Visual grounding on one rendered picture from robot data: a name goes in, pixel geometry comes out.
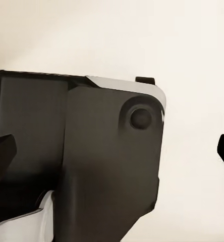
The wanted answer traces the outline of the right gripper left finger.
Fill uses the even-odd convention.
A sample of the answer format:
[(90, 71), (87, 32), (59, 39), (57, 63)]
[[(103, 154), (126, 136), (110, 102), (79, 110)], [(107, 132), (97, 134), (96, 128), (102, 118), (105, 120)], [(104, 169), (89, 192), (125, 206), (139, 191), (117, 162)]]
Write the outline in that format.
[(13, 134), (0, 137), (0, 180), (17, 154), (17, 145)]

